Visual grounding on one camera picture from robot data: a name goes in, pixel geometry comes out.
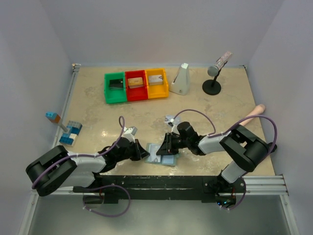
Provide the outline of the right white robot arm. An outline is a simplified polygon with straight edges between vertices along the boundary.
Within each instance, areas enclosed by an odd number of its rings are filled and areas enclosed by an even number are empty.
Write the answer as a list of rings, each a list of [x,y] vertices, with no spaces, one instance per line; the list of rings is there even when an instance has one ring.
[[[157,155],[175,155],[180,149],[188,148],[194,155],[204,156],[225,151],[232,162],[219,175],[218,187],[229,192],[235,181],[248,172],[253,172],[268,152],[274,152],[277,145],[266,143],[242,125],[237,125],[226,135],[209,138],[198,135],[189,122],[177,126],[178,133],[166,133]]]

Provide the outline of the white credit card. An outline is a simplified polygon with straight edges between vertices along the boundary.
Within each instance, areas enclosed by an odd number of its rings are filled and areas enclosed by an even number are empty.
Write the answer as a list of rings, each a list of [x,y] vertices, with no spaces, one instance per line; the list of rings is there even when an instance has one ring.
[[[178,125],[180,122],[181,122],[180,117],[174,118],[174,116],[172,116],[172,115],[166,115],[165,116],[164,123],[169,125],[169,126]]]
[[[149,156],[146,159],[146,163],[149,164],[161,164],[161,156],[157,155],[157,151],[159,150],[160,145],[155,143],[147,144],[147,151],[149,152]]]

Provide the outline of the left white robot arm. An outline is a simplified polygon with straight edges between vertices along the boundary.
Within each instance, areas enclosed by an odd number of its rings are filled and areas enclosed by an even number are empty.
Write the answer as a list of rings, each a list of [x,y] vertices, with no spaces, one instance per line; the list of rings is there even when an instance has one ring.
[[[58,145],[26,167],[32,189],[40,196],[47,196],[62,187],[83,187],[91,192],[101,188],[96,177],[116,167],[123,160],[140,161],[150,156],[139,140],[121,137],[111,146],[94,154],[74,153]]]

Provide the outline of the green card holder wallet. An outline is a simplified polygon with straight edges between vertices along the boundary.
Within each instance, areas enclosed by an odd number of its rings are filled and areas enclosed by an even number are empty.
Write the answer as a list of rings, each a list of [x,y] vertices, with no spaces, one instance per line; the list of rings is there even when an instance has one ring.
[[[157,165],[176,166],[178,158],[179,154],[161,156],[161,164]]]

